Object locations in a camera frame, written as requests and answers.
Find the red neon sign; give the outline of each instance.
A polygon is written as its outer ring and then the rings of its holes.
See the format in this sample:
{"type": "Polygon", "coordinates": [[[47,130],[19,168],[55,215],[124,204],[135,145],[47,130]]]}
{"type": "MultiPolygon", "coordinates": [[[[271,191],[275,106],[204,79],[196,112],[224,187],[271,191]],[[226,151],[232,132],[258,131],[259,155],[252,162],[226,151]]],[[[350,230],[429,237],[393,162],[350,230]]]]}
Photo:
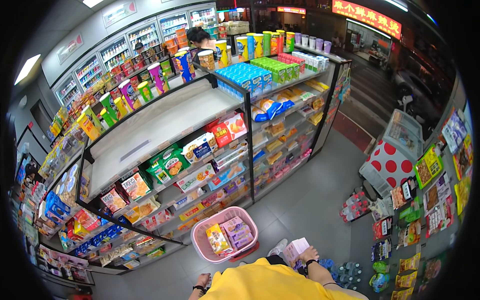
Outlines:
{"type": "Polygon", "coordinates": [[[304,8],[298,8],[298,7],[287,7],[287,6],[278,6],[276,8],[277,12],[292,12],[292,13],[300,13],[300,14],[305,14],[306,11],[304,8]]]}
{"type": "Polygon", "coordinates": [[[333,1],[332,12],[350,17],[356,21],[367,23],[388,35],[400,39],[402,24],[379,12],[347,1],[333,1]]]}

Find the black wristband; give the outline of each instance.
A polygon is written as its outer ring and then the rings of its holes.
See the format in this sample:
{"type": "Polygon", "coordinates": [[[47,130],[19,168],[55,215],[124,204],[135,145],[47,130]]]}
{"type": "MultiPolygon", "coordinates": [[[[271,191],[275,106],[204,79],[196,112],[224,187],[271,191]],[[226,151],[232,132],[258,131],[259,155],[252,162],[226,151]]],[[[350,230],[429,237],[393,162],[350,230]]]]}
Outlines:
{"type": "Polygon", "coordinates": [[[318,263],[318,261],[316,261],[316,260],[314,260],[314,259],[310,259],[309,261],[307,261],[307,262],[305,263],[305,266],[308,268],[308,265],[311,264],[311,263],[313,263],[313,262],[318,263]]]}
{"type": "Polygon", "coordinates": [[[193,287],[193,290],[195,290],[196,288],[199,289],[199,290],[201,290],[204,294],[207,293],[206,290],[205,290],[205,288],[202,287],[202,286],[194,286],[194,287],[193,287]]]}

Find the purple cup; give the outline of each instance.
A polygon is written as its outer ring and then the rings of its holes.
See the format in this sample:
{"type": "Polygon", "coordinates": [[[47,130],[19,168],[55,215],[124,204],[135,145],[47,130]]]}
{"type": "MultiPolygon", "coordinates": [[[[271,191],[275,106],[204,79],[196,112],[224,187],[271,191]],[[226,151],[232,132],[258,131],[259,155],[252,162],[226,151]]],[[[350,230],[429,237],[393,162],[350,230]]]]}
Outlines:
{"type": "Polygon", "coordinates": [[[326,54],[330,53],[330,48],[332,47],[332,42],[324,41],[324,52],[326,54]]]}
{"type": "Polygon", "coordinates": [[[296,44],[296,45],[300,45],[300,44],[301,44],[301,33],[300,33],[300,32],[296,32],[296,33],[295,33],[295,44],[296,44]]]}
{"type": "Polygon", "coordinates": [[[324,40],[322,40],[321,38],[316,39],[315,50],[322,51],[323,46],[324,46],[324,40]]]}

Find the ceiling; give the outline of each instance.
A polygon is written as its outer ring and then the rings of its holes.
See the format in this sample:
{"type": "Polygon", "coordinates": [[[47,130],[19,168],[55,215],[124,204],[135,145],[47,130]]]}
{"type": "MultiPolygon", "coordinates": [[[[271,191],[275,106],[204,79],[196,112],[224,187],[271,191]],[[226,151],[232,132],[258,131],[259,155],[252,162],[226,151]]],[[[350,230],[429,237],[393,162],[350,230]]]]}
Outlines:
{"type": "Polygon", "coordinates": [[[20,93],[36,79],[41,72],[40,64],[42,59],[46,57],[70,31],[95,12],[115,1],[116,0],[103,0],[96,6],[89,8],[82,3],[82,0],[58,0],[43,22],[38,26],[38,29],[33,33],[32,38],[23,50],[22,61],[18,66],[15,78],[27,59],[37,54],[41,55],[29,75],[14,86],[12,91],[13,96],[20,93]]]}

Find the wall sign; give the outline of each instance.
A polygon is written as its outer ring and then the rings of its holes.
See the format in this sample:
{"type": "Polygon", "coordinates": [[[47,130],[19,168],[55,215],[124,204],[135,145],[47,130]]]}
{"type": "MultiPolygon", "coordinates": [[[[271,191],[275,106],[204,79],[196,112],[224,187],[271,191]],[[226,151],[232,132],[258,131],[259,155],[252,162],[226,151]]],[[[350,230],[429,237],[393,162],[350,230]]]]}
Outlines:
{"type": "Polygon", "coordinates": [[[300,14],[305,14],[305,9],[304,8],[298,8],[298,7],[288,7],[288,6],[278,6],[276,8],[277,12],[292,12],[292,13],[300,13],[300,14]]]}
{"type": "Polygon", "coordinates": [[[135,5],[135,1],[125,2],[106,12],[102,10],[103,24],[105,25],[105,28],[107,28],[136,12],[137,7],[135,5]]]}
{"type": "Polygon", "coordinates": [[[334,0],[332,12],[367,23],[393,37],[400,39],[400,34],[402,33],[402,24],[365,6],[347,1],[334,0]]]}
{"type": "Polygon", "coordinates": [[[66,61],[67,58],[83,44],[84,41],[82,40],[82,36],[80,34],[78,34],[77,37],[70,42],[63,44],[57,51],[57,59],[59,60],[59,64],[63,64],[63,62],[66,61]]]}

